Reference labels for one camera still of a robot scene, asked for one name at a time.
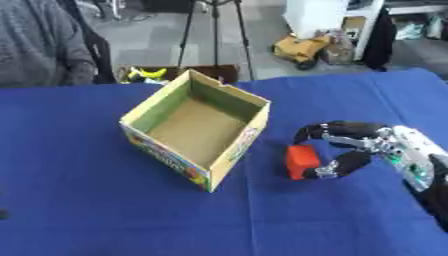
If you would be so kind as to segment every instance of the person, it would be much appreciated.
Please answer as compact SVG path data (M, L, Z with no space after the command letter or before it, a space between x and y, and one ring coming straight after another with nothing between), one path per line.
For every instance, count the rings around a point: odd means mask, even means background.
M0 88L91 84L83 33L55 0L0 0Z

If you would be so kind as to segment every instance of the floor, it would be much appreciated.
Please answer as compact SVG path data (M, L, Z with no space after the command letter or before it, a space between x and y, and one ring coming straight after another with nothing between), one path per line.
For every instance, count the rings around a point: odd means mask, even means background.
M114 69L122 65L176 65L187 16L185 14L148 14L133 11L139 9L138 2L128 0L129 10L125 19L106 21L94 18L84 10L91 25L112 47ZM351 73L368 69L360 65L331 66L323 61L310 71L297 70L289 61L274 57L269 47L288 34L282 17L285 0L244 0L243 13L248 31L254 71L257 79L278 76L303 76L310 74ZM247 62L241 44L240 30L235 7L228 3L220 8L220 58L221 64L238 64L240 80L248 80ZM131 21L129 17L146 18ZM424 67L448 79L448 43L431 40L401 41L390 69ZM184 65L210 65L213 63L212 19L210 13L195 12L188 41Z

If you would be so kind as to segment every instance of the bag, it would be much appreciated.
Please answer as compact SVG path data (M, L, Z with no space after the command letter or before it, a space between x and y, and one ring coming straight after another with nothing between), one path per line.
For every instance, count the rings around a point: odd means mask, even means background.
M383 8L370 35L364 51L362 62L377 71L387 71L384 67L390 61L397 28L393 24L389 12Z

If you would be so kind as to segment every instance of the black bag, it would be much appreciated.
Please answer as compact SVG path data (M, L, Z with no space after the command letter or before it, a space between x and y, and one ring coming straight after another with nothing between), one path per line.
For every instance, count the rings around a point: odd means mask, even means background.
M58 0L58 3L81 26L86 47L98 68L98 74L94 77L93 82L95 84L117 83L114 73L112 72L109 42L93 31L87 24L74 0Z
M370 40L362 57L364 64L377 71L387 71L384 67L392 57L393 43L397 28L393 24L389 12L383 8L375 23Z

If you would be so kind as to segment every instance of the cardboard box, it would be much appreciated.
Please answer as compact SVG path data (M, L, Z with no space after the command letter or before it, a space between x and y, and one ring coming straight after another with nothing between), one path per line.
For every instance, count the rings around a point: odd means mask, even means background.
M186 71L122 117L131 143L212 192L264 129L270 102Z
M364 17L347 17L344 19L342 30L347 34L350 40L357 42L361 36L366 18Z

